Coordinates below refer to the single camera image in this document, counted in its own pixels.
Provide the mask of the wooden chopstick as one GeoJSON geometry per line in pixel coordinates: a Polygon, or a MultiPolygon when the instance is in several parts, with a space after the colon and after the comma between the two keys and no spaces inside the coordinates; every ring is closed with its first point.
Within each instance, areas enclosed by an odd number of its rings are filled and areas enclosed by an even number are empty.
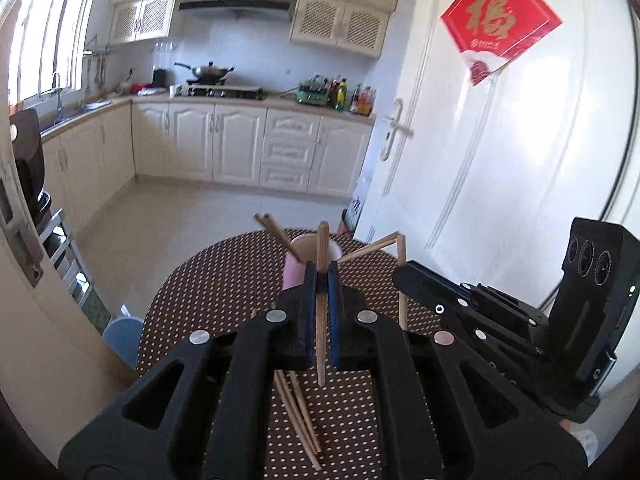
{"type": "Polygon", "coordinates": [[[296,397],[296,402],[298,404],[300,412],[302,413],[303,421],[308,431],[312,448],[314,449],[314,452],[319,454],[321,452],[320,442],[316,433],[314,432],[314,426],[312,426],[310,414],[307,408],[307,403],[304,398],[302,387],[300,386],[296,373],[293,372],[292,370],[288,372],[288,378],[290,378],[290,382],[296,397]]]}
{"type": "Polygon", "coordinates": [[[349,254],[344,255],[342,258],[339,258],[337,262],[346,263],[346,262],[358,259],[360,257],[372,254],[372,252],[377,252],[378,250],[382,250],[385,247],[395,244],[397,242],[398,236],[399,236],[399,232],[390,233],[380,238],[379,240],[376,240],[371,244],[364,245],[363,247],[360,247],[354,252],[350,252],[349,254]]]}
{"type": "Polygon", "coordinates": [[[305,434],[304,424],[300,420],[297,405],[293,400],[291,391],[288,390],[288,385],[286,384],[282,370],[276,370],[274,372],[274,383],[276,384],[277,392],[280,394],[286,414],[288,414],[288,418],[291,421],[298,440],[303,445],[303,449],[311,462],[312,468],[314,468],[315,471],[320,471],[321,466],[316,452],[314,452],[314,448],[311,445],[310,437],[305,434]]]}
{"type": "Polygon", "coordinates": [[[284,247],[286,251],[291,254],[294,259],[299,263],[304,263],[305,260],[299,255],[298,251],[292,245],[290,239],[285,232],[280,228],[278,222],[274,220],[270,214],[254,214],[254,220],[268,233],[270,234],[279,245],[284,247]]]}
{"type": "Polygon", "coordinates": [[[406,237],[404,234],[399,233],[397,235],[396,248],[398,260],[397,271],[399,274],[398,278],[394,278],[394,283],[398,290],[398,323],[403,330],[408,330],[408,297],[402,288],[402,285],[404,284],[404,281],[402,280],[404,278],[404,271],[402,269],[407,264],[406,237]]]}
{"type": "Polygon", "coordinates": [[[328,268],[329,225],[321,221],[317,231],[317,293],[316,293],[316,367],[317,382],[326,384],[326,318],[328,317],[328,297],[321,287],[328,268]]]}

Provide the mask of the lower kitchen cabinets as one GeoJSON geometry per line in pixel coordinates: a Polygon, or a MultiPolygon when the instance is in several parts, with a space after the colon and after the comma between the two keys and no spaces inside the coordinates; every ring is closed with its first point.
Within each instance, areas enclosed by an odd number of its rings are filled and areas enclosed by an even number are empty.
{"type": "Polygon", "coordinates": [[[349,198],[372,127],[276,101],[94,103],[43,133],[44,187],[75,231],[136,177],[349,198]]]}

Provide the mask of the kitchen faucet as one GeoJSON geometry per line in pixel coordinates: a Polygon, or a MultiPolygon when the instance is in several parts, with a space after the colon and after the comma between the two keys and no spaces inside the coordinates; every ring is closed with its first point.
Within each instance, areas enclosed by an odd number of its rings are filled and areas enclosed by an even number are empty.
{"type": "Polygon", "coordinates": [[[63,115],[63,102],[62,102],[62,93],[64,91],[64,87],[61,84],[61,74],[55,70],[52,73],[52,94],[56,99],[56,107],[55,107],[55,118],[54,121],[58,122],[63,115]]]}

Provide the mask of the brown polka dot tablecloth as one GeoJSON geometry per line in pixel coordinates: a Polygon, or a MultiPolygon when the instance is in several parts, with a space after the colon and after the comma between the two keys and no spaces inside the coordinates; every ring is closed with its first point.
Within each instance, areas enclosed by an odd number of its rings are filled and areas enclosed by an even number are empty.
{"type": "MultiPolygon", "coordinates": [[[[282,288],[285,251],[254,231],[208,246],[166,278],[145,315],[137,370],[147,373],[194,330],[234,332],[253,310],[266,310],[282,288]]],[[[267,479],[378,479],[382,476],[371,375],[329,368],[297,376],[321,444],[315,470],[277,393],[271,396],[267,479]]]]}

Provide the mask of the wooden chopstick in cup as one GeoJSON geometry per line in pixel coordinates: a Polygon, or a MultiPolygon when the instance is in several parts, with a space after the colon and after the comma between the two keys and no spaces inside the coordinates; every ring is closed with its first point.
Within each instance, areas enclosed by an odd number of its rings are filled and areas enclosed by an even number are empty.
{"type": "Polygon", "coordinates": [[[337,262],[346,263],[346,262],[358,259],[360,257],[372,254],[372,252],[377,252],[378,250],[382,250],[385,247],[395,244],[397,242],[398,236],[399,236],[399,232],[390,233],[380,238],[379,240],[376,240],[371,244],[364,245],[363,247],[360,247],[354,252],[350,252],[349,254],[344,255],[342,258],[339,258],[337,262]]]}
{"type": "Polygon", "coordinates": [[[398,278],[394,278],[394,283],[398,290],[398,323],[403,330],[408,330],[408,297],[402,288],[402,285],[404,284],[404,281],[402,280],[404,278],[404,271],[402,269],[407,264],[406,237],[404,234],[399,233],[397,235],[396,248],[398,260],[397,271],[399,274],[398,278]]]}
{"type": "Polygon", "coordinates": [[[279,245],[284,247],[286,251],[291,254],[294,259],[299,263],[304,263],[305,260],[299,255],[298,251],[292,245],[290,239],[285,232],[280,228],[278,222],[274,220],[270,214],[254,214],[254,220],[268,233],[270,234],[279,245]]]}

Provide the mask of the white door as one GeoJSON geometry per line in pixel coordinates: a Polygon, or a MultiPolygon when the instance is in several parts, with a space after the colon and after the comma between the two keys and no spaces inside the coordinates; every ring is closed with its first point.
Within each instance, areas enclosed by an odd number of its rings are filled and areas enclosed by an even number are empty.
{"type": "Polygon", "coordinates": [[[477,86],[440,17],[454,0],[400,0],[400,76],[360,240],[401,232],[408,255],[455,282],[541,306],[577,217],[601,218],[620,180],[637,93],[627,0],[544,0],[562,24],[477,86]],[[414,131],[380,161],[396,98],[414,131]]]}

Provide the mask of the pink utensil cup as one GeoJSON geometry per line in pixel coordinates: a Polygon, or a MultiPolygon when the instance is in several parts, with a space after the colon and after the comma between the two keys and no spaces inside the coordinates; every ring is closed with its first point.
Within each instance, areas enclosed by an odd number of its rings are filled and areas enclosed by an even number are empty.
{"type": "Polygon", "coordinates": [[[303,284],[306,263],[315,262],[317,258],[317,235],[314,233],[296,236],[291,242],[296,252],[302,257],[298,261],[290,252],[285,255],[282,272],[282,289],[290,289],[303,284]]]}

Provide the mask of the red sauce bottle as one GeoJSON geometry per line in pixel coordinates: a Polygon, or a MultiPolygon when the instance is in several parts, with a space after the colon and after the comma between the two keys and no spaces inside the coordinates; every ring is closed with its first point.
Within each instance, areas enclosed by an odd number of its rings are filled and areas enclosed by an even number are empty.
{"type": "Polygon", "coordinates": [[[364,87],[360,93],[357,104],[357,114],[369,117],[373,110],[375,90],[370,86],[364,87]]]}

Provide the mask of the red fu door decoration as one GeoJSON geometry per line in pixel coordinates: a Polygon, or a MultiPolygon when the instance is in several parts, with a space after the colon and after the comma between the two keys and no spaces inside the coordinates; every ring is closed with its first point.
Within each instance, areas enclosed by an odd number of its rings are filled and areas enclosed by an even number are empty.
{"type": "Polygon", "coordinates": [[[562,24],[544,0],[454,0],[440,17],[477,86],[562,24]]]}

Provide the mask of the green bottle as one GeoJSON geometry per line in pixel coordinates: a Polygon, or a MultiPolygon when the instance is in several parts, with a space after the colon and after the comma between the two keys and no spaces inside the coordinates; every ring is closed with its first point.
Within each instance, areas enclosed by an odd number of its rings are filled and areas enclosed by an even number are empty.
{"type": "Polygon", "coordinates": [[[343,78],[341,82],[338,84],[338,86],[336,87],[334,110],[344,110],[347,93],[348,93],[347,80],[343,78]]]}

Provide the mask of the green electric cooker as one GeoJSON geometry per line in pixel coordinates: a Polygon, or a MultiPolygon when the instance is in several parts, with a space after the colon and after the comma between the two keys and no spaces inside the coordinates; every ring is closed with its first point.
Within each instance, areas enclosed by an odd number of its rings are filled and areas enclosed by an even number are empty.
{"type": "Polygon", "coordinates": [[[295,101],[298,104],[326,106],[329,103],[329,90],[329,79],[316,75],[298,84],[294,92],[295,101]]]}

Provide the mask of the gas stove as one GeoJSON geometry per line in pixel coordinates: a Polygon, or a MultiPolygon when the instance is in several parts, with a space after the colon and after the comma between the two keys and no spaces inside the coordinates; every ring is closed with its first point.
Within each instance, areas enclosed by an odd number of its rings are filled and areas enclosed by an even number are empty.
{"type": "Polygon", "coordinates": [[[261,101],[265,99],[264,90],[259,87],[227,86],[226,84],[182,84],[175,86],[173,96],[189,98],[234,99],[261,101]]]}

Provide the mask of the black appliance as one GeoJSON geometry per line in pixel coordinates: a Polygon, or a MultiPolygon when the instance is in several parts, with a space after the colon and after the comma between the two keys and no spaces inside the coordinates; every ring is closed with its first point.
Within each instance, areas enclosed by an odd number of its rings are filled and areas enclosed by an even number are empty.
{"type": "Polygon", "coordinates": [[[50,214],[51,196],[44,189],[46,167],[38,114],[21,110],[10,116],[10,125],[16,129],[12,148],[24,199],[34,225],[40,226],[50,214]]]}

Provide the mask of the black wok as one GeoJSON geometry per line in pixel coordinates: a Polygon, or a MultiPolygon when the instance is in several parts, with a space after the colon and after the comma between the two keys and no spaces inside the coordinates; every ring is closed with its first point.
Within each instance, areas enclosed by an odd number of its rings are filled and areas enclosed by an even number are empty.
{"type": "Polygon", "coordinates": [[[196,80],[205,81],[206,84],[214,84],[234,71],[233,67],[218,67],[213,62],[201,66],[191,66],[179,62],[175,62],[174,65],[190,70],[196,80]]]}

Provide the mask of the range hood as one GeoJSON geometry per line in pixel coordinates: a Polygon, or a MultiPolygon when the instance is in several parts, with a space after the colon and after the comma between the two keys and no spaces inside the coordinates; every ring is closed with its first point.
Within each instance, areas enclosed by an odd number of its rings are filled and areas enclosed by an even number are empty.
{"type": "Polygon", "coordinates": [[[180,0],[178,11],[200,20],[292,20],[294,0],[180,0]]]}

